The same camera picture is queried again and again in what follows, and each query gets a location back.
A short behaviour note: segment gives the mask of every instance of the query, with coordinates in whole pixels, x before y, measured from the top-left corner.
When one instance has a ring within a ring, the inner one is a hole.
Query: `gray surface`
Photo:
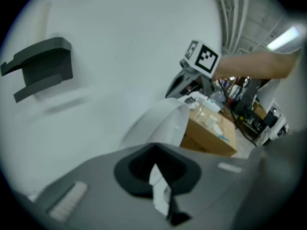
[[[178,229],[203,228],[204,222],[210,229],[230,228],[253,180],[260,150],[255,149],[249,160],[243,160],[168,147],[193,159],[202,169],[201,179],[191,193],[176,197],[179,209],[193,217],[178,226]],[[36,205],[46,210],[53,201],[59,199],[56,192],[68,188],[74,181],[82,181],[88,184],[89,189],[68,220],[68,226],[80,230],[171,228],[153,207],[151,199],[129,195],[114,177],[116,163],[140,148],[125,149],[88,160],[50,185],[38,198]],[[242,167],[243,171],[237,174],[219,169],[217,165],[220,162]]]
[[[250,229],[251,226],[267,229],[260,225],[268,220],[280,223],[280,216],[283,216],[293,223],[300,217],[297,206],[302,204],[301,193],[306,191],[306,177],[303,178],[307,162],[306,137],[307,129],[261,148],[258,176],[237,213],[234,230]]]

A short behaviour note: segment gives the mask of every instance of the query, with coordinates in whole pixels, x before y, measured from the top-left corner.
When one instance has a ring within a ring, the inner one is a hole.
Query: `human arm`
[[[220,60],[213,78],[249,76],[255,79],[282,79],[290,74],[298,57],[299,51],[291,54],[262,51],[225,57]]]

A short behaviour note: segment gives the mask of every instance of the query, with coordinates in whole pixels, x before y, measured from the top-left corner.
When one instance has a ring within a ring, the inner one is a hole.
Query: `cardboard box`
[[[217,124],[226,139],[219,137],[213,129],[205,125],[210,115],[217,118]],[[200,106],[190,112],[188,126],[180,146],[230,157],[237,152],[235,125],[222,115]]]
[[[223,117],[227,118],[230,122],[235,123],[234,118],[232,117],[229,108],[225,108],[224,110],[220,111],[220,114]]]
[[[262,120],[267,115],[264,108],[258,102],[254,102],[254,113],[257,114]]]

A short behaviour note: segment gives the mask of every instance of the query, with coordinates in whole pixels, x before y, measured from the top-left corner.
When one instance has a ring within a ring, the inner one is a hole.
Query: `cable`
[[[230,110],[230,113],[231,113],[232,118],[233,118],[234,121],[235,121],[236,126],[238,127],[238,129],[240,130],[240,132],[242,133],[242,135],[243,135],[250,143],[252,143],[255,147],[257,147],[256,144],[255,144],[252,140],[250,140],[250,139],[243,133],[243,131],[241,130],[240,126],[238,125],[238,123],[237,123],[237,121],[236,121],[236,118],[235,118],[235,115],[234,115],[234,112],[233,112],[233,110],[232,110],[231,107],[230,107],[228,95],[227,95],[227,93],[226,93],[224,87],[222,86],[221,81],[220,81],[220,80],[218,80],[218,81],[219,81],[219,84],[220,84],[220,86],[221,86],[221,88],[222,88],[222,90],[223,90],[223,93],[224,93],[226,102],[228,103],[228,108],[229,108],[229,110]]]

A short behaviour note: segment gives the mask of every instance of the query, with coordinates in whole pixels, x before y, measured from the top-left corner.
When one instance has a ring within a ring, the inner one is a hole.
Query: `ceiling light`
[[[298,36],[299,36],[298,29],[295,26],[292,26],[290,29],[288,29],[279,37],[275,38],[272,42],[270,42],[267,45],[267,48],[269,50],[276,50],[281,46],[284,46],[285,44],[289,43],[293,39],[297,38]]]

